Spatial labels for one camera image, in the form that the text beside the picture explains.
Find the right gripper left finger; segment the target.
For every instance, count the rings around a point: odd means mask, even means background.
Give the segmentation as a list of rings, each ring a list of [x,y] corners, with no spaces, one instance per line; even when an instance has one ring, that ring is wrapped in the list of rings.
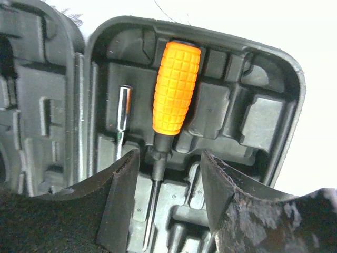
[[[1,188],[1,252],[126,252],[140,154],[55,194]]]

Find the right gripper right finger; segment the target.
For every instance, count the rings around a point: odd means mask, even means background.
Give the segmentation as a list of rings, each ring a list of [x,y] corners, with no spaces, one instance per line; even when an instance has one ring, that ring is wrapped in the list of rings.
[[[336,252],[336,190],[296,197],[201,155],[207,218],[218,252]]]

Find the large black orange screwdriver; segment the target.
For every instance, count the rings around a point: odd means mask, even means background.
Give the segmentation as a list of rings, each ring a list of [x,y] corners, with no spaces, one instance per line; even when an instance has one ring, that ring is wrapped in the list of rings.
[[[131,107],[131,91],[132,88],[128,85],[120,87],[118,111],[117,111],[117,137],[116,137],[116,160],[122,157],[122,146],[124,133],[127,129],[128,118]]]

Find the black plastic tool case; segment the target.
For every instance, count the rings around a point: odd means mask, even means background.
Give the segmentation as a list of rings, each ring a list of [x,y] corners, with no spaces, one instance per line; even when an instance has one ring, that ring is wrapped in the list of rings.
[[[1,252],[298,252],[274,189],[303,105],[287,53],[118,16],[87,42],[1,1]]]

